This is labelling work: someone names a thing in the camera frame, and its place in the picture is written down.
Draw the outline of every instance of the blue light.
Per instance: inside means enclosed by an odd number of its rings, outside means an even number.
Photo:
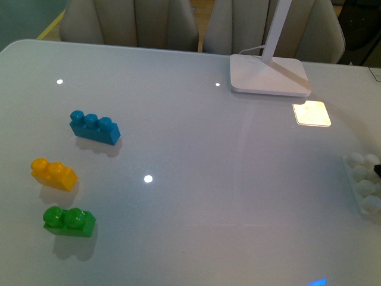
[[[316,280],[316,281],[310,282],[308,284],[308,286],[325,286],[325,285],[327,285],[327,279],[326,278],[321,279],[321,280]]]

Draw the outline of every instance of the lamp base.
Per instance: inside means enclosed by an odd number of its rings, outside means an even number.
[[[302,63],[294,58],[273,58],[270,64],[251,55],[230,56],[232,89],[250,94],[307,97],[312,91]]]

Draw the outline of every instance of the chair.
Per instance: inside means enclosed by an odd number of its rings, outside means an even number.
[[[203,51],[238,54],[265,44],[277,0],[216,0]],[[330,0],[293,0],[275,57],[337,63],[345,40]],[[258,55],[259,50],[246,54]]]
[[[197,51],[189,0],[70,0],[62,41]]]

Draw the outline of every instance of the toy building block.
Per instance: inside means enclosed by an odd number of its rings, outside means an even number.
[[[344,170],[360,213],[381,217],[381,179],[375,172],[380,159],[352,153],[343,158]]]
[[[85,116],[76,110],[70,118],[70,127],[76,136],[110,145],[115,145],[120,137],[118,125],[109,117],[98,119],[95,114]]]
[[[78,180],[74,171],[60,162],[49,163],[38,158],[30,165],[31,175],[42,185],[70,192]]]
[[[78,208],[51,207],[43,214],[43,221],[43,228],[54,235],[91,237],[96,220],[90,212]]]

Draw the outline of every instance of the yellow building block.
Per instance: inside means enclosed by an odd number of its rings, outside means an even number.
[[[32,162],[32,176],[42,185],[70,192],[78,180],[74,171],[60,162],[49,163],[45,158]]]

